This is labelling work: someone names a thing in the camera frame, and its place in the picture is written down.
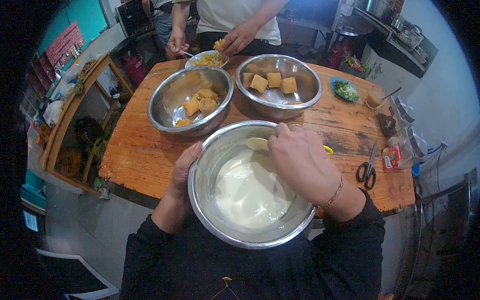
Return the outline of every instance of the red packet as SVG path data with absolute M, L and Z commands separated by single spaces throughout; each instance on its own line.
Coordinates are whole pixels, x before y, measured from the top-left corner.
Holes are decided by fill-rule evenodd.
M 395 144 L 382 150 L 382 160 L 384 162 L 384 171 L 390 171 L 398 168 L 398 164 L 402 159 L 400 144 Z

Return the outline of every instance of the black sleeve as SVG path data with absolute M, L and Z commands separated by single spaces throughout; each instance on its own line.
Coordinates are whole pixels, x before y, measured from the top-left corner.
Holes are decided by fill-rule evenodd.
M 362 192 L 367 200 L 358 216 L 344 223 L 326 216 L 325 231 L 313 240 L 326 299 L 377 299 L 380 293 L 385 221 Z
M 172 235 L 158 228 L 152 215 L 148 215 L 137 233 L 128 236 L 120 299 L 146 299 L 144 285 L 163 255 L 162 248 L 171 240 Z

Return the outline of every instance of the wooden tabletop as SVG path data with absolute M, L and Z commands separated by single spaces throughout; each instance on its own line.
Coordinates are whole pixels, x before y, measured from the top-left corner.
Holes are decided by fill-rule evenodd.
M 234 76 L 236 68 L 247 57 L 235 56 L 225 70 Z M 163 134 L 153 127 L 147 118 L 148 99 L 155 88 L 169 75 L 180 70 L 186 60 L 174 60 L 156 64 L 130 99 L 113 131 L 108 143 L 99 175 L 109 181 L 137 192 L 161 198 L 170 183 L 175 160 L 182 151 L 200 138 L 184 138 Z M 309 66 L 317 72 L 323 85 L 320 100 L 302 115 L 286 123 L 301 124 L 322 135 L 325 145 L 331 147 L 338 169 L 346 180 L 362 187 L 355 179 L 357 167 L 368 161 L 378 139 L 377 156 L 374 166 L 377 172 L 375 187 L 369 191 L 375 205 L 381 211 L 390 211 L 415 202 L 413 180 L 410 169 L 383 172 L 381 149 L 386 147 L 386 139 L 378 128 L 374 112 L 364 102 L 372 88 L 380 87 L 358 77 L 321 67 Z M 334 76 L 350 80 L 358 89 L 360 99 L 349 103 L 336 96 L 330 87 Z M 267 120 L 249 103 L 235 87 L 230 101 L 228 115 L 219 128 L 244 120 Z

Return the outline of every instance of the gold bracelet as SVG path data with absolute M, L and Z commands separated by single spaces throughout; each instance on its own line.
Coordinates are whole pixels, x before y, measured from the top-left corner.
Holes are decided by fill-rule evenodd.
M 333 197 L 325 204 L 322 204 L 322 205 L 319 205 L 318 207 L 321 207 L 321 208 L 326 208 L 327 206 L 329 206 L 330 204 L 332 204 L 332 202 L 336 199 L 336 197 L 338 196 L 338 194 L 340 193 L 340 190 L 342 189 L 343 187 L 343 174 L 340 173 L 340 186 L 338 187 L 338 190 L 335 192 L 335 194 L 333 195 Z

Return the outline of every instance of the white plate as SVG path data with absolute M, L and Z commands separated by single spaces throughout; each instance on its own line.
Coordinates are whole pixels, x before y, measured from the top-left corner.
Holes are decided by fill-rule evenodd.
M 195 57 L 198 58 L 198 59 L 201 59 L 204 54 L 215 54 L 215 53 L 218 53 L 218 51 L 217 50 L 209 50 L 209 51 L 205 51 L 205 52 L 202 52 L 202 53 L 198 53 L 197 55 L 195 55 Z M 229 57 L 226 56 L 226 58 L 227 58 L 227 60 L 225 61 L 225 63 L 220 68 L 225 67 L 225 65 L 228 63 Z M 185 63 L 185 69 L 195 67 L 195 65 L 192 63 L 193 60 L 194 59 L 192 57 Z

